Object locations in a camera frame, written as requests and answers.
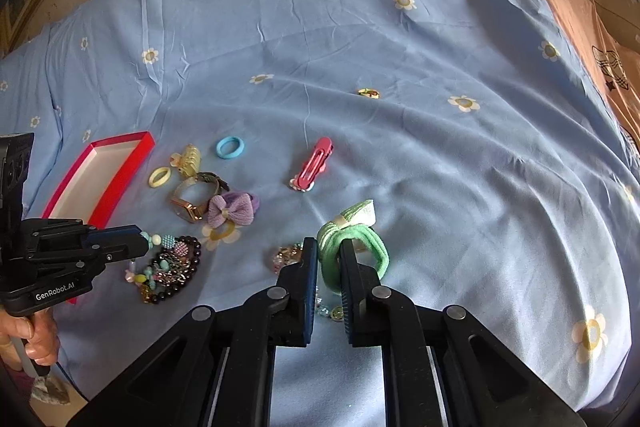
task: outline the hair tie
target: hair tie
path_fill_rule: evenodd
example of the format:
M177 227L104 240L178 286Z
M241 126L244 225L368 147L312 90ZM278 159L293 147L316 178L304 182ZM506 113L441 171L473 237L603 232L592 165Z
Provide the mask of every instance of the hair tie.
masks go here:
M376 271L382 279L389 266L389 255L380 236L371 228L376 222L373 200L354 204L329 221L318 232L322 278L334 293L340 293L338 252L345 239L359 239L376 259Z

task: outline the red box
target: red box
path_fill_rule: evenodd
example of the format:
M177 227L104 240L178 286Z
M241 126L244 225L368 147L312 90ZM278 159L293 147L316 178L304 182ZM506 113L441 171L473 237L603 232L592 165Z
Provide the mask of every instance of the red box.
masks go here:
M42 217L82 219L105 228L155 144L147 131L90 143L56 188Z

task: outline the yellow hair tie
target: yellow hair tie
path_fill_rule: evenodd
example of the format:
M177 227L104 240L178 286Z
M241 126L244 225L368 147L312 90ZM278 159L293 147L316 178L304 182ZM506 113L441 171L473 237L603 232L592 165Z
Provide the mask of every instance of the yellow hair tie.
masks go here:
M164 185L171 177L171 169L169 167L159 167L149 176L149 187L158 188Z

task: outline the wristwatch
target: wristwatch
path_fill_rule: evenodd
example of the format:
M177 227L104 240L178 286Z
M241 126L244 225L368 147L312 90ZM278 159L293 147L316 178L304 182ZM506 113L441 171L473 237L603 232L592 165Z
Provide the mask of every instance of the wristwatch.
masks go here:
M180 195L198 182L204 182L211 184L212 194L202 204L193 204L189 201L183 200ZM198 172L195 176L185 179L180 185L176 187L173 195L171 196L171 203L174 206L174 211L182 219L185 219L191 223L197 223L201 220L209 210L209 200L213 196L217 196L222 192L228 192L229 185L220 176L213 174L213 172Z

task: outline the beaded bracelet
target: beaded bracelet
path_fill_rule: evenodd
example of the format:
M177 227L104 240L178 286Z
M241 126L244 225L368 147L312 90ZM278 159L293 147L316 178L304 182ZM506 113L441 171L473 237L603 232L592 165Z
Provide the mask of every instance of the beaded bracelet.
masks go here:
M150 246L161 246L153 261L141 273L134 274L134 269L126 272L127 282L134 282L143 302L150 304L158 304L185 287L197 272L202 254L200 242L190 235L163 235L160 241L158 237L151 236Z

